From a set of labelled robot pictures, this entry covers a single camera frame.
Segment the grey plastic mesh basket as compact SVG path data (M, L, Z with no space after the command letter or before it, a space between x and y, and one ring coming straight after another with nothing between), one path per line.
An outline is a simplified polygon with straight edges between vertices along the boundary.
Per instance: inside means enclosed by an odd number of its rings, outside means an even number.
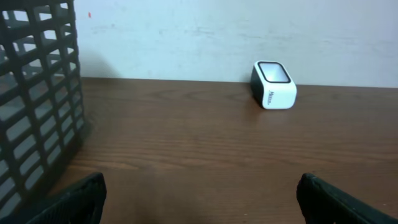
M84 125L73 0L2 1L2 217L46 196Z

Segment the white barcode scanner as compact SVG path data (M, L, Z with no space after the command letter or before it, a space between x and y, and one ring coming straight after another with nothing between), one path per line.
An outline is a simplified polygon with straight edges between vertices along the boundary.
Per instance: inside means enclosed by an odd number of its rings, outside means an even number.
M279 62L255 62L249 84L252 95L261 108L286 110L295 103L296 84Z

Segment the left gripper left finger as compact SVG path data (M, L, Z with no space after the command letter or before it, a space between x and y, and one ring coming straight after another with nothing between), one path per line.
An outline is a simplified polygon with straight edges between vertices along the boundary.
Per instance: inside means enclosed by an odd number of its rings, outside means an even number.
M94 172L15 214L1 224L99 224L106 200L106 184L100 172Z

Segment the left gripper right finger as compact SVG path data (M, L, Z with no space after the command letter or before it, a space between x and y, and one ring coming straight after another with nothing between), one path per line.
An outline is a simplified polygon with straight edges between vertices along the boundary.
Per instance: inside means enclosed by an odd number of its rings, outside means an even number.
M311 173L304 173L296 198L307 224L397 224L397 219L363 203Z

